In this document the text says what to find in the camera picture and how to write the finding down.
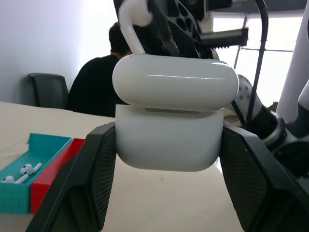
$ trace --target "teal box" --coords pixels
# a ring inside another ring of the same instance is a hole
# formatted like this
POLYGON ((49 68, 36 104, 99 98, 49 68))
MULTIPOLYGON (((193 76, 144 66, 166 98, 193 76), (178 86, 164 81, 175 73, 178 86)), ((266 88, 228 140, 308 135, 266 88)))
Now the teal box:
POLYGON ((0 171, 0 180, 9 175, 13 176, 15 181, 18 180, 23 176, 20 169, 25 164, 35 167, 42 163, 42 166, 22 184, 0 182, 0 213, 29 213, 30 184, 70 141, 69 137, 30 134, 28 151, 0 171))

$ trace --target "white wall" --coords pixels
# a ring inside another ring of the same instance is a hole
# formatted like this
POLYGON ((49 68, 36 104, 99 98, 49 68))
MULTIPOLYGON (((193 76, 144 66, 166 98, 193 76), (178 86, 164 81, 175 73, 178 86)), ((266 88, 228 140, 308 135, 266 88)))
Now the white wall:
POLYGON ((0 0, 0 101, 34 104, 28 73, 56 73, 70 88, 88 60, 107 55, 112 0, 0 0))

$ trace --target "dark hair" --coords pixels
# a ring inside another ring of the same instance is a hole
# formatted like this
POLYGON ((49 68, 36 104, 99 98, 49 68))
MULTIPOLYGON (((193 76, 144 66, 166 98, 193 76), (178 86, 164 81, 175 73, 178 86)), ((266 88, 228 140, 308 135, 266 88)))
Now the dark hair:
POLYGON ((120 55, 124 55, 130 51, 129 46, 120 30, 119 23, 115 23, 109 32, 110 42, 111 42, 111 52, 116 52, 120 55))

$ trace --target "window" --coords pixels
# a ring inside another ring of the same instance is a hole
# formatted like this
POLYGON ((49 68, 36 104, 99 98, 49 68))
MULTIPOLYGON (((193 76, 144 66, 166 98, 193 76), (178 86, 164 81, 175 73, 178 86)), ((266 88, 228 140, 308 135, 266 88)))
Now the window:
MULTIPOLYGON (((264 53, 257 94, 265 106, 279 101, 284 81, 288 73, 295 48, 302 15, 269 17, 266 52, 264 53)), ((215 17, 214 31, 239 29, 243 26, 244 16, 215 17)), ((246 76, 253 84, 261 40, 261 19, 256 15, 248 16, 249 40, 242 47, 237 60, 236 72, 246 76)), ((234 66, 238 47, 218 49, 220 60, 234 66)))

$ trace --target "wall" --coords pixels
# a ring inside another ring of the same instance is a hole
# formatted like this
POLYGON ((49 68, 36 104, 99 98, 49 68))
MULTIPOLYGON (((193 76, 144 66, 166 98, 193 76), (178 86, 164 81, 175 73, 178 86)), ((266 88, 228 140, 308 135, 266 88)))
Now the wall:
POLYGON ((81 9, 82 0, 0 0, 0 101, 33 105, 32 72, 57 73, 72 84, 81 9))

